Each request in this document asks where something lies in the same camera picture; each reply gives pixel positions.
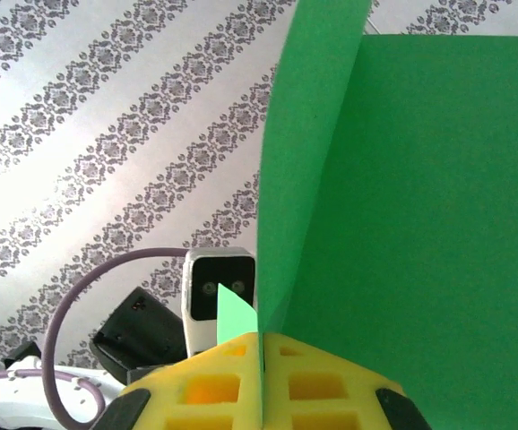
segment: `yellow sponge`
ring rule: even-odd
[[[403,394],[399,384],[280,334],[263,344],[265,429],[391,430],[376,390]]]
[[[397,383],[280,334],[263,347],[265,430],[391,430],[376,390]],[[151,393],[134,430],[259,430],[258,357],[248,333],[133,383]]]
[[[122,395],[144,388],[151,397],[134,430],[254,430],[260,427],[257,333],[154,371]]]

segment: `white plastic part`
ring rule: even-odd
[[[37,357],[26,357],[8,370],[40,369]],[[104,395],[106,406],[124,389],[112,375],[104,370],[81,369],[79,367],[56,366],[56,370],[73,374],[72,381],[57,381],[60,399],[70,415],[81,422],[90,421],[98,411],[92,395],[76,385],[78,378],[89,379]],[[42,427],[50,430],[64,430],[58,424],[47,405],[42,379],[37,376],[0,379],[0,427],[16,429]]]
[[[181,319],[184,324],[188,357],[192,357],[217,346],[217,319],[196,321],[191,316],[190,309],[194,263],[199,258],[236,256],[252,255],[245,248],[238,246],[194,248],[186,255],[181,279]]]

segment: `green cardboard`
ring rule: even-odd
[[[257,312],[229,288],[219,284],[217,298],[217,344],[257,331]]]
[[[346,4],[296,16],[275,79],[259,328],[400,382],[433,428],[518,428],[518,38],[357,47]]]
[[[315,192],[369,8],[370,0],[333,1],[332,6],[298,2],[263,135],[257,239],[261,331],[277,332],[283,326]],[[291,159],[293,168],[288,166]],[[292,217],[285,213],[287,208]],[[261,252],[267,249],[272,252]]]

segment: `black plastic piece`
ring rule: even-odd
[[[141,388],[118,397],[110,403],[91,430],[133,430],[150,396],[149,390]]]
[[[4,363],[4,367],[7,369],[17,361],[21,361],[29,356],[42,358],[42,352],[34,341],[22,343],[17,349],[8,354],[7,357],[3,358],[2,362]]]
[[[393,430],[432,430],[408,397],[387,388],[376,390],[376,397]]]
[[[187,358],[181,319],[143,288],[136,288],[91,342],[101,365],[121,383],[138,367],[172,365]]]
[[[146,367],[138,367],[127,372],[127,385],[142,379],[145,375],[150,374],[154,370],[161,369],[164,365],[148,365]]]

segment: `white device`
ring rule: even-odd
[[[12,364],[7,370],[40,369],[37,357],[25,357]],[[55,366],[58,371],[86,378],[94,383],[104,395],[106,406],[125,388],[111,374],[104,370],[81,369],[79,367]],[[80,422],[87,422],[98,412],[92,395],[75,383],[57,381],[60,399],[70,415]],[[0,379],[0,427],[16,429],[37,427],[49,430],[65,430],[54,418],[47,404],[42,378],[13,377]]]
[[[194,248],[186,255],[181,285],[181,314],[187,356],[217,345],[218,285],[255,303],[255,258],[244,248]]]

